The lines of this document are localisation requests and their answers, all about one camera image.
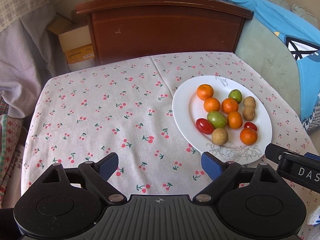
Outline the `brown kiwi fruit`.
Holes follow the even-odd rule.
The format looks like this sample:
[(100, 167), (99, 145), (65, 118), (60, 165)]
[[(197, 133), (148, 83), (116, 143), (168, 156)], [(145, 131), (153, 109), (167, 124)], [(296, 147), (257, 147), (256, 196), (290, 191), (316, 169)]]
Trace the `brown kiwi fruit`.
[(246, 121), (252, 121), (255, 118), (255, 108), (252, 106), (246, 106), (242, 110), (242, 116)]
[(253, 98), (252, 96), (248, 96), (244, 99), (244, 106), (245, 107), (256, 107), (256, 101), (255, 98)]
[(212, 142), (216, 145), (224, 145), (228, 141), (228, 132), (224, 128), (216, 128), (212, 132)]

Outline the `orange tangerine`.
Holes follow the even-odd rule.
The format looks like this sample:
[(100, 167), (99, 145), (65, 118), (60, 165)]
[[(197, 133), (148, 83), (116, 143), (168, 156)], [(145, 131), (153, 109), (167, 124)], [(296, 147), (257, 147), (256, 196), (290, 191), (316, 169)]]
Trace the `orange tangerine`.
[(233, 98), (226, 98), (221, 103), (221, 110), (223, 113), (229, 114), (231, 112), (237, 112), (239, 109), (238, 102)]
[(232, 111), (227, 116), (228, 126), (231, 129), (239, 129), (242, 127), (242, 115), (237, 111)]
[(214, 89), (209, 84), (201, 84), (196, 90), (196, 94), (199, 99), (205, 101), (208, 98), (212, 98), (214, 95)]
[(257, 142), (257, 139), (258, 139), (257, 132), (251, 128), (244, 128), (240, 132), (240, 140), (245, 145), (253, 145)]
[(206, 112), (219, 111), (221, 104), (216, 98), (207, 98), (203, 103), (204, 110)]

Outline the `red cherry tomato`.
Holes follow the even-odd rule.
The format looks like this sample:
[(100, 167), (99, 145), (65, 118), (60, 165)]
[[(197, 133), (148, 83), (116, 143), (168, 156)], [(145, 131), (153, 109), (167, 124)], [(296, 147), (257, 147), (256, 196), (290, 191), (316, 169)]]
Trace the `red cherry tomato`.
[(258, 130), (257, 126), (256, 126), (254, 123), (252, 123), (252, 122), (246, 122), (246, 123), (244, 124), (244, 128), (250, 128), (250, 129), (253, 129), (253, 130), (255, 130), (255, 131)]
[(213, 125), (205, 118), (199, 118), (195, 122), (196, 128), (203, 134), (212, 134), (214, 131)]

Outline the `green citrus fruit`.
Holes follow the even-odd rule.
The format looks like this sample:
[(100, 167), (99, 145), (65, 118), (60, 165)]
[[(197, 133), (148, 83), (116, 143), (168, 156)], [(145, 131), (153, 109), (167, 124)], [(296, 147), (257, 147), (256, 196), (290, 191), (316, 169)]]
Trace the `green citrus fruit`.
[(242, 102), (242, 93), (238, 89), (231, 90), (228, 97), (234, 99), (238, 104)]
[(212, 111), (207, 114), (207, 120), (216, 128), (225, 128), (227, 125), (227, 118), (218, 111)]

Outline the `white floral plate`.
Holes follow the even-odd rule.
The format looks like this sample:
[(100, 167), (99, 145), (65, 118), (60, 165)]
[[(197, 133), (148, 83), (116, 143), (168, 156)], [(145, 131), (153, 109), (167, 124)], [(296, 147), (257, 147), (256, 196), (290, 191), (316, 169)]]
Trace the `white floral plate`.
[(200, 153), (247, 165), (264, 155), (272, 125), (259, 99), (239, 83), (199, 76), (176, 90), (172, 110), (183, 137)]

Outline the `cherry print tablecloth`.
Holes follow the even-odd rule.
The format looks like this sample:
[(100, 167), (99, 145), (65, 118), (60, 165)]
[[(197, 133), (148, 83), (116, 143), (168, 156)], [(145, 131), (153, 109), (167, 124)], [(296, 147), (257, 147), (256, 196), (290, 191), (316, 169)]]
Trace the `cherry print tablecloth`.
[(37, 102), (23, 155), (21, 194), (52, 164), (76, 167), (111, 152), (119, 168), (109, 182), (131, 194), (189, 194), (209, 184), (201, 152), (178, 130), (172, 98), (185, 81), (209, 76), (214, 88), (231, 80), (252, 91), (271, 118), (272, 142), (316, 153), (297, 113), (248, 64), (232, 53), (147, 56), (61, 75)]

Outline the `striped patterned blanket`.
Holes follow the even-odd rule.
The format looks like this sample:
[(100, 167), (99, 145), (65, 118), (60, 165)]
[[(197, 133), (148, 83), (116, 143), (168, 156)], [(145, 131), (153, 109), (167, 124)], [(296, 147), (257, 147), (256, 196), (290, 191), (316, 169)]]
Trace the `striped patterned blanket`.
[(3, 197), (7, 183), (17, 157), (18, 150), (16, 150), (16, 147), (23, 121), (23, 119), (9, 116), (9, 105), (1, 98), (1, 208), (3, 207)]

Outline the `green sofa cover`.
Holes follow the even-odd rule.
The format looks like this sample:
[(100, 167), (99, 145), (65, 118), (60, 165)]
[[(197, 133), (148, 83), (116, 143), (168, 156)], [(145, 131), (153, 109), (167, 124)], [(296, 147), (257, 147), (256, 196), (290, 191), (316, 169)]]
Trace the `green sofa cover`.
[[(301, 16), (316, 28), (319, 27), (319, 17), (313, 16), (296, 0), (267, 0), (286, 10)], [(290, 58), (290, 52), (285, 45), (270, 32), (257, 16), (246, 21), (239, 45), (235, 54), (262, 75), (266, 81), (283, 97), (290, 107), (300, 116), (300, 95), (298, 69)]]

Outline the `blue cartoon pillow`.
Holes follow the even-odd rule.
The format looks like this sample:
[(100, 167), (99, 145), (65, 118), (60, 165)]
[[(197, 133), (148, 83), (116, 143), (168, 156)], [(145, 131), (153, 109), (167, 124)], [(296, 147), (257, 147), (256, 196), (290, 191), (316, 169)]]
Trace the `blue cartoon pillow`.
[(319, 127), (319, 29), (267, 0), (227, 0), (252, 12), (295, 58), (300, 83), (300, 119), (306, 130)]

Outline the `cardboard box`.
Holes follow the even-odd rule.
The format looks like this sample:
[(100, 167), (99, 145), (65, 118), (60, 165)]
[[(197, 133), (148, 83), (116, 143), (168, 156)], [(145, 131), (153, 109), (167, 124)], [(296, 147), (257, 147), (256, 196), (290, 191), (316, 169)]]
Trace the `cardboard box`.
[(95, 55), (87, 20), (73, 22), (56, 15), (47, 29), (58, 36), (62, 52), (71, 72), (91, 68), (95, 65)]

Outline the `checkered cloth cover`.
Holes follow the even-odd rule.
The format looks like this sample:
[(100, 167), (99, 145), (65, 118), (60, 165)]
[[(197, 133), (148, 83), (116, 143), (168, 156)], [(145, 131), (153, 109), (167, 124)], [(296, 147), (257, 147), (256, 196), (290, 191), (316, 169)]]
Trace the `checkered cloth cover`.
[(47, 30), (55, 17), (50, 0), (1, 0), (1, 99), (12, 118), (31, 115), (46, 82), (68, 72)]

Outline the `brown wooden cabinet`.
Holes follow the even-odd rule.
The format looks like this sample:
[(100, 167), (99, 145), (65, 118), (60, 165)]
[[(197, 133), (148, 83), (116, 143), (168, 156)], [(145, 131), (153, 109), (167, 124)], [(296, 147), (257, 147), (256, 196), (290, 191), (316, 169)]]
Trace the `brown wooden cabinet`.
[(235, 52), (253, 12), (224, 0), (87, 0), (97, 65), (158, 54)]

